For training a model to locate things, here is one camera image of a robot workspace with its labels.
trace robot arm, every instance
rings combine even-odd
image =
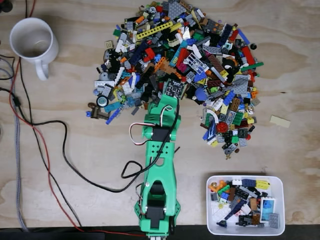
[[[177,201],[177,184],[174,169],[174,153],[177,129],[181,122],[179,100],[162,95],[158,104],[149,104],[142,136],[146,137],[145,165],[151,166],[144,172],[140,199],[134,210],[139,225],[147,236],[165,239],[173,233],[180,212]]]

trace wooden surface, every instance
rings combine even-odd
[[[316,0],[197,0],[188,1],[213,20],[237,23],[252,43],[254,56],[264,62],[257,78],[260,105],[257,125],[248,147],[225,160],[220,147],[202,141],[202,107],[181,101],[181,125],[174,158],[178,224],[206,224],[206,180],[215,173],[266,173],[284,184],[287,224],[320,224],[320,3]],[[144,164],[145,147],[134,146],[128,135],[132,122],[142,121],[125,111],[110,126],[87,118],[87,103],[95,100],[93,82],[102,63],[104,42],[124,18],[132,17],[147,0],[39,0],[34,17],[52,28],[59,55],[50,64],[49,81],[37,79],[35,69],[23,61],[23,74],[37,122],[60,119],[69,126],[66,154],[89,179],[120,188],[127,180],[120,173],[128,160]],[[24,17],[24,1],[12,12],[0,14],[0,53],[11,55],[9,33]],[[9,87],[8,82],[0,86]],[[27,100],[20,78],[16,94]],[[291,121],[289,128],[269,123],[271,115]],[[8,94],[0,93],[0,228],[18,227],[14,118]],[[89,185],[73,173],[62,157],[61,125],[40,127],[50,154],[51,169],[84,226],[137,225],[133,211],[135,187],[110,193]],[[137,137],[140,129],[134,131]],[[32,130],[21,127],[22,211],[29,227],[70,226],[48,186]]]

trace white plastic tray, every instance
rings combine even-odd
[[[211,210],[211,191],[208,188],[212,182],[219,184],[220,180],[262,180],[268,181],[270,187],[267,190],[259,189],[260,192],[268,193],[268,197],[275,198],[274,213],[279,214],[279,228],[271,228],[268,223],[264,224],[263,228],[257,226],[238,226],[238,217],[232,216],[227,220],[227,228],[217,225],[217,222],[212,218]],[[282,181],[276,176],[253,176],[253,175],[216,175],[211,176],[206,181],[206,225],[210,233],[214,235],[229,235],[229,236],[278,236],[285,231],[285,201],[284,201],[284,186]]]

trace coffee mug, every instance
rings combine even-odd
[[[35,65],[39,79],[48,79],[48,64],[55,60],[59,46],[45,21],[35,17],[19,21],[11,30],[10,46],[15,54]]]

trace pile of lego pieces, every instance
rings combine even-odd
[[[117,39],[105,43],[104,63],[94,82],[96,105],[91,118],[106,124],[123,109],[147,109],[162,94],[194,100],[203,105],[200,126],[212,147],[224,143],[227,159],[247,146],[259,104],[254,87],[256,49],[237,24],[221,24],[182,0],[152,2],[141,6],[135,17],[116,26]]]
[[[279,215],[275,213],[276,200],[267,197],[265,192],[270,184],[262,180],[233,180],[219,184],[212,182],[211,190],[212,219],[217,225],[227,227],[227,222],[239,226],[257,226],[264,228],[265,223],[270,228],[279,227]]]

